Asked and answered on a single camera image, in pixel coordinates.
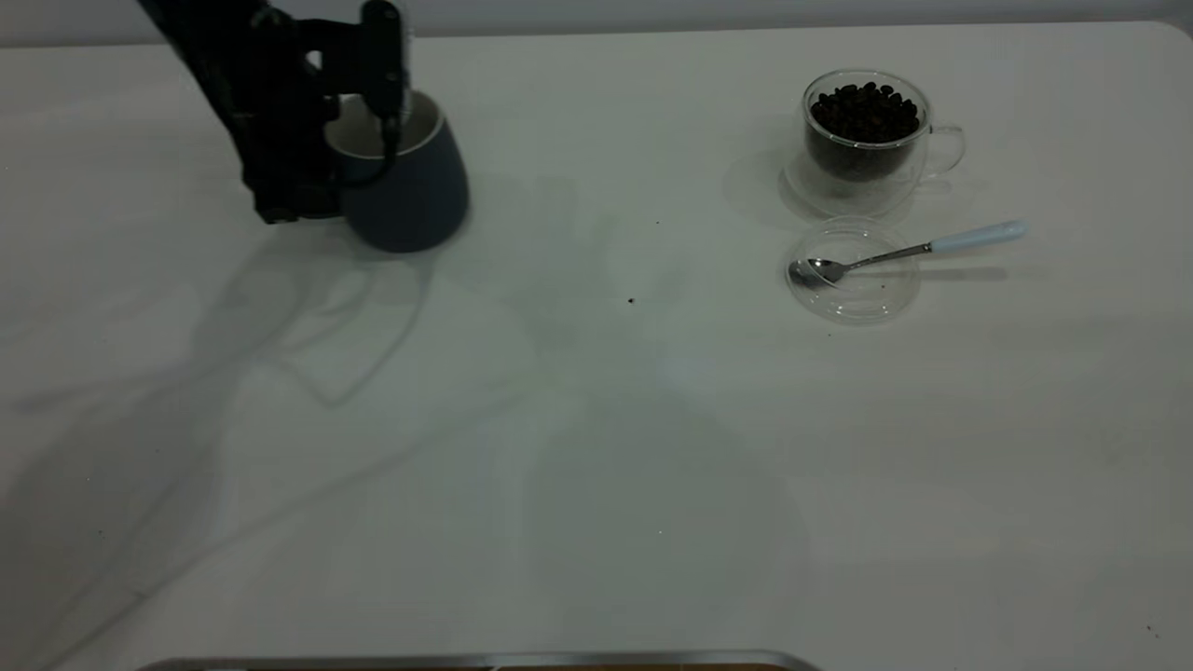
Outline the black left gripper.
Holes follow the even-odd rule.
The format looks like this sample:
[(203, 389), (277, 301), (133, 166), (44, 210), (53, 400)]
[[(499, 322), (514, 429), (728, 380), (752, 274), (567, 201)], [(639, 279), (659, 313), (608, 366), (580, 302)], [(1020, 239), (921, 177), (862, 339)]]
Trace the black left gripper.
[[(221, 116), (233, 117), (242, 180), (265, 224), (341, 215), (330, 148), (253, 115), (268, 103), (317, 109), (361, 92), (379, 124), (382, 179), (396, 160), (406, 119), (406, 12), (395, 1), (361, 5), (361, 29), (298, 19), (268, 1), (141, 1), (174, 54)], [(361, 72), (358, 37), (361, 33)]]

